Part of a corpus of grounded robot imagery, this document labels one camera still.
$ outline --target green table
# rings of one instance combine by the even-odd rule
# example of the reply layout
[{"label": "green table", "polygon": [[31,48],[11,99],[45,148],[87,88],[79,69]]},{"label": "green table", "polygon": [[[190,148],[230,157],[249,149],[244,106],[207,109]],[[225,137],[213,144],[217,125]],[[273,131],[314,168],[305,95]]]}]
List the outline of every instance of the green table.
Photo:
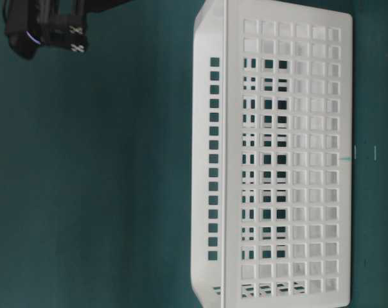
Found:
[{"label": "green table", "polygon": [[[34,62],[9,50],[0,14],[0,308],[200,307],[190,136],[202,2],[92,15],[87,55]],[[289,2],[355,19],[350,307],[388,308],[388,0]]]}]

